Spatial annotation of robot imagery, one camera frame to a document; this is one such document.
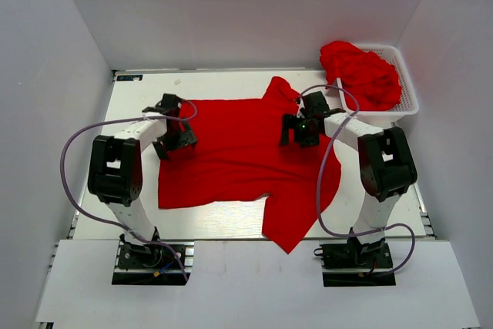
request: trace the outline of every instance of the red t-shirt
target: red t-shirt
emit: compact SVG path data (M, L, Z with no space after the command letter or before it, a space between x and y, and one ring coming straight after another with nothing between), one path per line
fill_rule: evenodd
M282 115L296 114L297 97L286 80L274 77L262 99L194 100L198 114L189 123L198 143L161 161L159 208L251 201L268 194L262 233L292 251L317 219L317 174L329 142L320 136L319 146L279 147ZM180 116L192 113L185 103ZM340 163L332 151L324 172L323 210L339 181Z

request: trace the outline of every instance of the purple hose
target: purple hose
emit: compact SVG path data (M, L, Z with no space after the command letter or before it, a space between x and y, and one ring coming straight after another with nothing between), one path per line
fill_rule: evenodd
M69 147L72 144L72 142L74 141L74 139L77 136L79 136L80 134L86 132L87 130L94 129L94 128L100 127L100 126L112 125L112 124L115 124L115 123L138 122L138 121L144 121L144 120L147 120L147 119L171 119L171 120L180 121L180 122L190 121L193 117L196 116L196 114L197 114L197 107L195 106L195 104L193 104L193 102L190 102L188 100L183 100L183 101L189 103L193 107L193 109L194 109L193 114L190 117L186 117L184 119L181 119L179 117L172 117L172 116L150 116L150 117L146 117L146 118L144 118L144 117L136 117L136 118L133 118L133 119L114 119L113 121L103 121L101 123L93 123L91 125L87 125L86 127L81 128L75 134L73 134L72 136L70 136L69 140L67 140L67 143L65 143L65 145L63 146L62 155L60 156L60 177L62 178L63 190L65 191L65 194L67 195L67 198L69 198L70 203L82 215L88 217L89 219L93 219L95 221L99 221L100 223L107 223L108 225L114 225L116 227L121 227L125 231L128 231L130 233L130 235L132 235L132 237L136 238L139 242L142 242L144 244L153 244L153 245L162 246L162 247L167 248L173 254L173 256L175 257L176 261L178 261L179 268L182 271L182 274L183 274L183 276L185 278L185 281L188 281L188 277L186 275L185 267L183 266L182 261L179 259L179 257L176 254L175 250L169 244L164 243L164 242L161 242L161 241L158 241L158 240L146 240L146 239L142 238L139 234L131 231L130 228L128 226L126 226L125 224L123 224L123 223L119 223L119 222L116 222L116 221L111 221L111 220L103 219L101 217L94 216L91 213L89 213L86 210L84 210L80 205L77 204L77 201L75 200L75 198L73 197L72 193L70 192L69 185L67 184L67 177L66 177L66 174L65 174L65 157L67 155L67 151L69 150Z
M322 220L322 209L320 207L320 191L321 191L321 188L322 188L322 177L324 176L325 165L327 164L327 159L329 158L330 150L334 146L335 139L340 134L340 132L344 129L344 127L357 115L358 112L360 112L360 105L358 104L356 98L354 98L354 96L350 92L348 92L346 89L340 88L338 86L327 86L327 85L321 85L321 84L320 85L314 85L314 86L311 86L308 89L305 89L303 92L301 92L300 93L300 97L303 94L305 94L306 92L310 91L311 89L315 89L315 88L331 88L331 89L340 90L341 92L344 92L349 97L351 97L353 99L354 103L356 104L356 110L354 110L348 117L346 117L346 119L341 123L341 125L337 128L336 132L330 138L329 145L327 146L327 149L325 150L324 158L322 159L322 163L321 163L320 169L318 171L318 177L317 177L317 194L316 194L316 197L317 197L316 198L316 200L317 200L316 201L316 206L317 206L318 223L320 224L320 226L322 227L322 229L327 234L331 235L332 237L336 237L336 238L362 237L364 235L369 235L369 234L377 233L379 231L382 231L382 229L383 230L390 230L390 229L394 229L395 227L405 227L407 230L409 230L409 233L411 234L411 248L409 250L409 253L407 254L406 258L404 258L404 261L402 261L402 263L399 266L393 268L392 270L385 271L384 273L379 273L378 275L392 274L392 273L400 270L405 264L407 264L407 262L411 259L411 256L412 256L412 254L414 252L414 248L416 247L416 235L414 234L414 231L411 229L411 227L409 227L405 223L394 223L394 224L389 225L389 226L387 226L385 228L382 228L382 229L373 229L373 230L369 230L369 231L363 231L363 232L360 232L360 233L341 234L341 233L335 233L334 231L329 230L325 226L324 221Z

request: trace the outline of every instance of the purple cable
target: purple cable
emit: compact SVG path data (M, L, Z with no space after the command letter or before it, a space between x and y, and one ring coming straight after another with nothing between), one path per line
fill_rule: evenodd
M416 235L414 234L414 231L411 229L411 227L409 227L405 223L394 223L392 225L389 225L387 227L383 227L383 228L380 228L380 229L373 229L373 230L369 230L369 231L363 231L363 232L360 232L360 233L341 234L341 233L335 233L334 231L329 230L325 226L324 221L322 220L322 209L320 207L320 191L321 191L321 188L322 188L322 177L324 176L325 165L327 164L327 159L329 158L330 150L334 146L335 139L340 134L340 132L344 129L344 127L358 114L358 112L360 112L360 105L357 102L356 98L354 98L354 96L350 92L348 92L346 89L340 88L338 86L327 86L327 85L322 85L322 84L314 85L314 86L311 86L308 89L305 89L303 92L301 92L300 93L300 97L302 95L304 95L306 92L308 92L308 91L310 91L312 89L315 89L315 88L330 88L330 89L340 90L341 92L343 92L343 93L347 94L349 97L351 97L351 99L354 101L354 104L356 104L356 110L354 110L348 117L346 117L346 119L339 125L339 127L336 130L336 132L330 138L329 145L327 146L327 149L325 150L324 158L322 159L322 163L321 163L320 169L318 171L318 177L317 177L317 195L316 195L316 200L317 200L316 201L316 206L317 206L318 223L320 224L320 226L322 227L322 229L327 234L331 235L332 237L336 237L336 238L362 237L364 235L370 235L370 234L373 234L373 233L377 233L379 231L394 229L395 227L404 227L404 228L406 228L409 231L409 233L411 234L411 248L409 250L409 253L407 254L406 258L404 258L404 261L402 261L402 263L400 265L398 265L397 267L393 268L392 270L385 271L383 273L379 273L378 275L382 276L382 275L388 275L388 274L395 273L396 271L400 270L405 264L407 264L407 262L411 259L411 256L412 256L412 254L414 252L414 248L416 247Z
M132 237L136 238L139 242L142 242L144 244L152 244L152 245L156 245L156 246L161 246L161 247L167 248L173 254L173 256L175 257L176 261L178 261L179 268L182 271L183 276L185 277L185 281L188 281L188 277L186 275L185 267L183 266L182 261L179 259L179 257L176 254L175 250L169 244L164 243L164 242L161 242L161 241L158 241L158 240L146 240L146 239L142 238L139 234L131 231L130 228L128 226L126 226L125 224L123 224L123 223L119 223L119 222L116 222L116 221L111 221L111 220L103 219L101 217L94 216L91 213L89 213L86 210L84 210L80 205L77 204L77 201L75 200L75 198L73 197L72 193L70 192L69 185L67 184L66 174L65 174L65 157L67 155L67 151L69 150L69 147L72 144L72 142L75 140L75 138L77 136L79 136L80 134L86 132L87 130L94 129L94 128L100 127L100 126L113 125L115 123L131 123L131 122L145 121L145 120L148 120L148 119L171 119L171 120L179 121L179 122L182 122L182 123L183 122L186 122L186 121L190 121L193 117L196 116L196 114L197 114L197 107L195 106L195 104L193 104L193 102L190 102L189 100L185 100L184 99L183 101L189 103L193 107L194 112L193 112L193 114L190 117L186 117L186 118L181 119L179 117L173 117L173 116L150 116L150 117L136 117L136 118L132 118L132 119L114 119L112 121L103 121L103 122L100 122L100 123L93 123L91 125L87 125L86 127L81 128L75 134L73 134L72 136L70 136L69 140L67 140L67 143L65 143L65 145L63 146L62 155L60 156L60 177L62 178L63 190L65 191L65 194L67 195L67 198L69 198L70 203L82 215L84 215L85 217L88 217L89 219L93 219L95 221L99 221L100 223L107 223L108 225L114 225L116 227L121 227L125 231L128 231L130 233L130 235L132 235Z

